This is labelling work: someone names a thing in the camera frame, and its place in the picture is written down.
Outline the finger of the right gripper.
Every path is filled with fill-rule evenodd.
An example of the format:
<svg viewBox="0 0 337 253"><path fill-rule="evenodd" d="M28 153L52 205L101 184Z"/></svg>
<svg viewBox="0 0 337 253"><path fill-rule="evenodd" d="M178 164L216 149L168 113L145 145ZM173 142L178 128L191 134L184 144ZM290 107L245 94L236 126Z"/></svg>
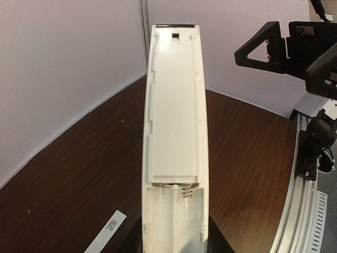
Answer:
<svg viewBox="0 0 337 253"><path fill-rule="evenodd" d="M336 44L308 67L305 86L311 94L336 99Z"/></svg>
<svg viewBox="0 0 337 253"><path fill-rule="evenodd" d="M280 23L269 21L234 53L238 66L284 73L286 61L285 39Z"/></svg>

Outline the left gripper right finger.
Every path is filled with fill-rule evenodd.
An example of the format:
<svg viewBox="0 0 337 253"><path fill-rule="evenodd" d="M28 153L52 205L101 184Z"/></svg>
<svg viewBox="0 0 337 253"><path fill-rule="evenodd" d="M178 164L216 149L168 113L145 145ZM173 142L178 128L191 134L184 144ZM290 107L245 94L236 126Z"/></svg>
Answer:
<svg viewBox="0 0 337 253"><path fill-rule="evenodd" d="M207 243L207 252L209 253L234 253L233 248L221 233L215 221L209 219L209 237Z"/></svg>

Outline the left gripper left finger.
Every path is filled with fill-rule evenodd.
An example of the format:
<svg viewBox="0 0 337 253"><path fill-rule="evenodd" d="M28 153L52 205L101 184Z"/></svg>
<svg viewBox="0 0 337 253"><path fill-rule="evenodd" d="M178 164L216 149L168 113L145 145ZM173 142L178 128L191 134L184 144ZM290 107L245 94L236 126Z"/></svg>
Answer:
<svg viewBox="0 0 337 253"><path fill-rule="evenodd" d="M137 221L131 231L131 242L130 249L131 253L142 253L143 252L143 242L142 242L142 222Z"/></svg>

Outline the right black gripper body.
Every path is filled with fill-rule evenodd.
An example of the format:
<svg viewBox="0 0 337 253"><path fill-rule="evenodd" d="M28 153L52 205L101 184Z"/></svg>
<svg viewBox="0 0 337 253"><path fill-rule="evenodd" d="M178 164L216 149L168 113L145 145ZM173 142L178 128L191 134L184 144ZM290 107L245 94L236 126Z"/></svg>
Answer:
<svg viewBox="0 0 337 253"><path fill-rule="evenodd" d="M305 78L306 69L336 44L336 23L289 22L287 74Z"/></svg>

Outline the white remote battery cover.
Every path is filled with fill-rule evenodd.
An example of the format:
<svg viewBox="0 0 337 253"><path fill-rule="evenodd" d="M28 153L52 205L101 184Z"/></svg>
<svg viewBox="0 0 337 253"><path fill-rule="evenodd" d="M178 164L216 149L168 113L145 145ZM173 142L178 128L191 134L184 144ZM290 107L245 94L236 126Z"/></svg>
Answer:
<svg viewBox="0 0 337 253"><path fill-rule="evenodd" d="M101 253L126 218L127 215L116 210L84 253Z"/></svg>

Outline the white remote control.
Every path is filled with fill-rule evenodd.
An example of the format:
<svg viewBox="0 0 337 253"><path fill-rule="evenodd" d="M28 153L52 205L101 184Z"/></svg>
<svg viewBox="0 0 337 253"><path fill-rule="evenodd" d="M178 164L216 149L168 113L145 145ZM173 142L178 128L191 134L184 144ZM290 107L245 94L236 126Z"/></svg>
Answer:
<svg viewBox="0 0 337 253"><path fill-rule="evenodd" d="M143 252L207 252L209 142L200 27L152 27L144 102Z"/></svg>

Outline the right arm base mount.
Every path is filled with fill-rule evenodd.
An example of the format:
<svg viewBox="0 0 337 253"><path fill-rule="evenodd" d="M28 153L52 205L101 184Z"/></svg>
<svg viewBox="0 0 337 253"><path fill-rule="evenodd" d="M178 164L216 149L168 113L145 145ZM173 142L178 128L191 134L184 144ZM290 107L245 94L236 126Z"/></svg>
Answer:
<svg viewBox="0 0 337 253"><path fill-rule="evenodd" d="M307 181L315 182L317 172L331 172L335 168L335 158L331 146L336 141L336 133L326 131L300 131L295 175Z"/></svg>

